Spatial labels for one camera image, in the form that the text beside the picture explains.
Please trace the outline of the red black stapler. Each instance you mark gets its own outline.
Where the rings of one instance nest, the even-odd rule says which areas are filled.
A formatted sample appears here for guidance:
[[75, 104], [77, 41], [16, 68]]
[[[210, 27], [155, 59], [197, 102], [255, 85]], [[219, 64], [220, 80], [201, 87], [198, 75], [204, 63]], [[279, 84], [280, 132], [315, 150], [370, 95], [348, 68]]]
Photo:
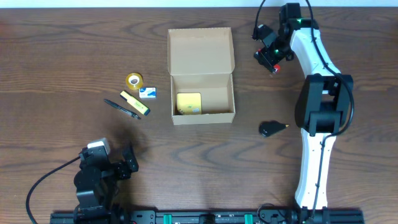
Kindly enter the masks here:
[[277, 54], [272, 50], [268, 50], [266, 47], [259, 49], [254, 54], [254, 58], [271, 73], [277, 73], [280, 70], [280, 66], [278, 65], [280, 59]]

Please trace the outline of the clear tape roll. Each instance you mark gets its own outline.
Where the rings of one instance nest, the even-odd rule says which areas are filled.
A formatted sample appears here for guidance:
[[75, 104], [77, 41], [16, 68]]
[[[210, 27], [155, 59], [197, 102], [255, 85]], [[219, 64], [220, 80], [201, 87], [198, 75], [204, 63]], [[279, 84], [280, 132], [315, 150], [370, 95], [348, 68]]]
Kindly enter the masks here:
[[143, 78], [140, 73], [130, 73], [126, 79], [126, 86], [130, 90], [139, 90], [143, 86]]

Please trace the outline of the yellow sticky note pad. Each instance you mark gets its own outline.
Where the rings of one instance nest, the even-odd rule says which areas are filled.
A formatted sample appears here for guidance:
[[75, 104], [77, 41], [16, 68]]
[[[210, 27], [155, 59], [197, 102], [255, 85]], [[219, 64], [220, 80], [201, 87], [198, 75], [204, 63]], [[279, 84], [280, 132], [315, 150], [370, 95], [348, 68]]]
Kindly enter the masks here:
[[178, 93], [177, 111], [181, 115], [201, 114], [201, 93]]

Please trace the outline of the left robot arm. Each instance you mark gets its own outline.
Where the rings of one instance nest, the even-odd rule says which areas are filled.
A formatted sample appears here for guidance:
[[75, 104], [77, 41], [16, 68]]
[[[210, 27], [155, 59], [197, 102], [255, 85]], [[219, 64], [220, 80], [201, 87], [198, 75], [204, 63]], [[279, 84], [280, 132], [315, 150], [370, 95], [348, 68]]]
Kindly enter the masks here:
[[80, 171], [74, 178], [79, 205], [73, 212], [74, 223], [129, 223], [130, 214], [114, 203], [118, 182], [139, 170], [133, 145], [123, 150], [123, 160], [109, 160], [107, 139], [92, 141], [79, 153]]

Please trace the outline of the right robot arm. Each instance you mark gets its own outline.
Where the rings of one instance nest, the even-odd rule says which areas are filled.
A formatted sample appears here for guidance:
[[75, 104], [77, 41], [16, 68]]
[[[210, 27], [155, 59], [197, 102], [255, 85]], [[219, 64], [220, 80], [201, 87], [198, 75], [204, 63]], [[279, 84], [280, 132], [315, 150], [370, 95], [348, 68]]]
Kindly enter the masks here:
[[299, 60], [305, 81], [295, 105], [295, 123], [302, 137], [300, 178], [294, 208], [264, 204], [257, 210], [261, 223], [361, 222], [361, 214], [328, 209], [326, 187], [330, 156], [337, 136], [350, 126], [354, 115], [353, 78], [342, 74], [330, 60], [313, 17], [304, 18], [299, 3], [279, 11], [279, 30], [255, 24], [252, 38], [263, 48], [254, 58], [277, 73], [281, 60]]

